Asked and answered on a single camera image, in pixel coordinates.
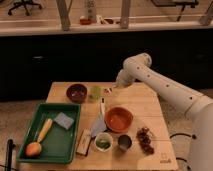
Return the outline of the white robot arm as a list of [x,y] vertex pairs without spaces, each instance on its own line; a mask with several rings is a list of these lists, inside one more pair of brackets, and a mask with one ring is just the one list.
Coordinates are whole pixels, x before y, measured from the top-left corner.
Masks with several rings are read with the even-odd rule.
[[189,171],[213,171],[213,99],[153,71],[151,64],[151,56],[147,53],[125,59],[115,87],[128,87],[139,80],[182,111],[193,121]]

